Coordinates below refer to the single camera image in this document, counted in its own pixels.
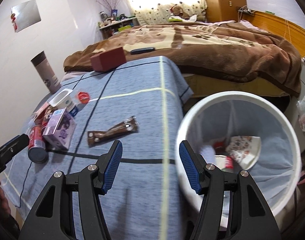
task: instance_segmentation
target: green object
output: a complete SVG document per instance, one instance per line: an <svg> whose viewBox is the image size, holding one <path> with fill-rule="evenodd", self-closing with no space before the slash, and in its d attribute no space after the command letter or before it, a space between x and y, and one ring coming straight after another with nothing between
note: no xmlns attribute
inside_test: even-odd
<svg viewBox="0 0 305 240"><path fill-rule="evenodd" d="M130 28L131 28L131 25L127 25L127 26L119 28L118 31L121 32L123 30L130 29Z"/></svg>
<svg viewBox="0 0 305 240"><path fill-rule="evenodd" d="M272 15L275 15L275 13L273 12L270 12L270 11L265 11L266 13L269 13L269 14L272 14Z"/></svg>

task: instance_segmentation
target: teddy bear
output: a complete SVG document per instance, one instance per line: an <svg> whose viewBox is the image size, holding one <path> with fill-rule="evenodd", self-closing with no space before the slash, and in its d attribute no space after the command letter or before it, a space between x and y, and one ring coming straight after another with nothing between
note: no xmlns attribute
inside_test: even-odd
<svg viewBox="0 0 305 240"><path fill-rule="evenodd" d="M184 12L182 7L179 6L179 5L175 5L175 6L171 7L170 11L175 16L180 16L182 19L185 19L185 20L189 20L190 19L190 15L188 13ZM204 22L205 21L205 17L203 17L202 15L197 15L197 21L198 22Z"/></svg>

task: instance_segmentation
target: mirror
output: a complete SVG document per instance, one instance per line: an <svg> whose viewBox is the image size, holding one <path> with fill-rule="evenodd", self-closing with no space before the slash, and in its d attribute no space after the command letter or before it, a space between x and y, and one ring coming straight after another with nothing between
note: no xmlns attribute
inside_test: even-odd
<svg viewBox="0 0 305 240"><path fill-rule="evenodd" d="M12 7L11 14L15 32L41 21L36 0L23 2Z"/></svg>

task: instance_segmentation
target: silver screw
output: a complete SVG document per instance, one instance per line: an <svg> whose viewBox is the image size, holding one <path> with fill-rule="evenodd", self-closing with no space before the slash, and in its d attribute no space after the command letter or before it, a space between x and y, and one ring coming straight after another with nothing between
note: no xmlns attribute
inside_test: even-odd
<svg viewBox="0 0 305 240"><path fill-rule="evenodd" d="M90 171L94 171L96 168L97 168L97 165L96 165L96 164L90 164L90 165L88 166L88 170L90 170Z"/></svg>
<svg viewBox="0 0 305 240"><path fill-rule="evenodd" d="M248 177L248 175L249 175L248 171L241 171L240 174L243 177Z"/></svg>
<svg viewBox="0 0 305 240"><path fill-rule="evenodd" d="M214 170L214 168L215 168L215 166L213 165L213 164L211 164L211 163L208 163L207 165L206 165L206 168L208 169L208 170Z"/></svg>
<svg viewBox="0 0 305 240"><path fill-rule="evenodd" d="M55 178L59 178L59 177L61 177L61 175L62 175L62 172L61 172L61 171L56 171L56 172L54 173L54 177L55 177Z"/></svg>

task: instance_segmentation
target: brown tumbler lid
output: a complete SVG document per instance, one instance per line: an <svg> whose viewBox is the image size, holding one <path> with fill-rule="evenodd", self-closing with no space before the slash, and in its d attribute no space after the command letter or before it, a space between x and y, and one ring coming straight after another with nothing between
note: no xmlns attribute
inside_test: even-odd
<svg viewBox="0 0 305 240"><path fill-rule="evenodd" d="M40 52L37 56L35 56L32 60L31 63L36 67L38 66L41 62L43 62L46 59L45 52L42 51Z"/></svg>

